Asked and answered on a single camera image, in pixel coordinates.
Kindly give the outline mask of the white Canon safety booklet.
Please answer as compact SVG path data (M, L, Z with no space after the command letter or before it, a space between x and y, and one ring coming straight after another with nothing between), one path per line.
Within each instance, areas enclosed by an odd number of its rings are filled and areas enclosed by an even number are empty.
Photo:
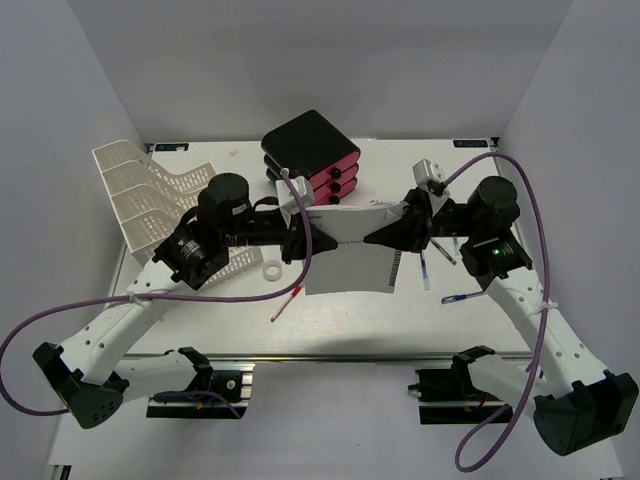
M364 206L310 208L311 224L334 239L337 248L313 256L305 293L394 292L402 253L367 244L364 237L398 221L404 207L402 201L372 201Z

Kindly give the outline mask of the red gel pen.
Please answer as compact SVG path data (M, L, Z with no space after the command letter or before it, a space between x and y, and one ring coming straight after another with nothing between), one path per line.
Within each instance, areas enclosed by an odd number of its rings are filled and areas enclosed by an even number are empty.
M296 298L296 296L303 290L304 283L297 285L292 292L289 294L284 303L276 310L276 312L271 316L270 322L275 323L277 319L282 315L284 310L291 304L291 302Z

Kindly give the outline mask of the blue ballpoint pen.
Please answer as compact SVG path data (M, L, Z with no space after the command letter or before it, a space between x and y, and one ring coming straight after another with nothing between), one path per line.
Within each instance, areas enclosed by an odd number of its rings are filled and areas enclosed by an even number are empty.
M481 297L481 296L484 296L484 295L485 295L485 293L483 291L472 292L472 293L464 293L464 294L455 294L455 295L443 297L441 299L441 304L442 305L447 305L447 304L451 304L451 303L456 303L456 302L460 302L460 301L464 301L464 300L468 300L468 299Z

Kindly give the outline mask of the black pink drawer organizer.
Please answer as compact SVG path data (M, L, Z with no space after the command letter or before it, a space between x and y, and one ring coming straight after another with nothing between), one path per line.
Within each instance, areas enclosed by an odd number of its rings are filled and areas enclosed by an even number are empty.
M308 110L264 135L263 162L270 182L305 177L317 205L338 204L357 185L361 150L316 110Z

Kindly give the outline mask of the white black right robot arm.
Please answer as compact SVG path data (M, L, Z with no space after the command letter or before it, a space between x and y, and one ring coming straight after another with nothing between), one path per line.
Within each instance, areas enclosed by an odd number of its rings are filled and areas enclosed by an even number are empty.
M594 356L545 296L533 262L511 231L520 214L517 191L499 176L483 179L468 201L436 200L433 180L409 191L399 220L365 236L368 244L417 253L433 237L463 236L467 273L493 300L533 353L528 371L477 346L453 358L451 384L461 397L488 393L529 417L556 454L566 456L621 434L639 387Z

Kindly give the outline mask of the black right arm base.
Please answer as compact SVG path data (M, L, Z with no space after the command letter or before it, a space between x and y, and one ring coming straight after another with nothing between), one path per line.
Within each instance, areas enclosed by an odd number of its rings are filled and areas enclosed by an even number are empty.
M499 412L505 404L473 387L468 371L473 361L494 353L486 346L476 346L455 354L448 367L417 370L417 380L407 391L418 400L420 423L477 425Z

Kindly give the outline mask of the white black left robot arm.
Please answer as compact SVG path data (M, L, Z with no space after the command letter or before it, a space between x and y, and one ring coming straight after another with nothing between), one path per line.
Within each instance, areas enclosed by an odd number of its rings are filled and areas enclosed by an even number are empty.
M142 397L216 397L213 368L192 347L127 359L130 348L173 306L205 302L204 284L230 262L236 246L278 245L286 263L310 262L313 239L306 211L314 201L309 181L282 170L278 195L263 199L258 212L247 180L234 173L215 176L197 203L155 249L126 294L61 344L45 342L33 358L70 415L83 429L95 428L121 405Z

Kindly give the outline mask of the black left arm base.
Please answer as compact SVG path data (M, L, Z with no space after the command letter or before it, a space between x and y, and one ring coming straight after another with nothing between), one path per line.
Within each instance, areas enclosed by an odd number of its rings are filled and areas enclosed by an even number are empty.
M164 390L151 397L146 417L151 419L240 420L248 407L253 368L212 364L192 347L178 350L195 367L195 377L176 393Z

